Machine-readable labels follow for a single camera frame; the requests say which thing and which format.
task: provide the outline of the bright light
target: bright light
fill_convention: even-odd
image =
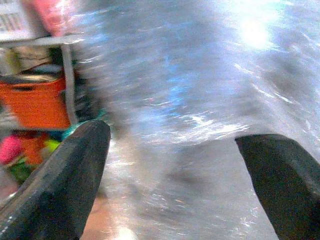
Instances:
[[[241,34],[243,41],[256,49],[265,49],[269,45],[269,34],[265,26],[255,20],[246,20],[242,23]]]
[[[135,233],[126,227],[118,228],[118,236],[115,240],[137,240]]]

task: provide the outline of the shelf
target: shelf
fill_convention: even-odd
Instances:
[[[0,42],[1,48],[13,48],[20,46],[60,46],[62,44],[73,44],[81,39],[81,35],[68,36],[46,36],[31,40]]]
[[[31,40],[0,42],[0,48],[13,48],[20,46],[60,46],[62,51],[63,68],[65,75],[65,105],[69,121],[72,125],[78,123],[75,109],[75,76],[72,65],[72,53],[70,45],[77,43],[83,37],[78,34],[67,36],[47,36]],[[39,129],[26,129],[19,126],[17,121],[6,119],[0,114],[0,128],[17,129],[17,130],[41,130]],[[64,131],[65,129],[44,129],[46,131]]]

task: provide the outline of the yellow object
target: yellow object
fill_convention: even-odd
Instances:
[[[48,139],[44,142],[45,146],[49,148],[50,152],[54,152],[56,148],[60,145],[59,141]]]

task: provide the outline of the orange basket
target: orange basket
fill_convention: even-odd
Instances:
[[[46,83],[0,84],[0,98],[26,128],[65,129],[70,126],[60,92],[65,79]]]

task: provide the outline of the pink item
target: pink item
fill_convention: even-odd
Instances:
[[[8,164],[23,151],[21,141],[15,135],[7,136],[0,144],[0,163]]]
[[[67,28],[69,4],[62,0],[33,0],[44,27],[53,36],[63,36]]]

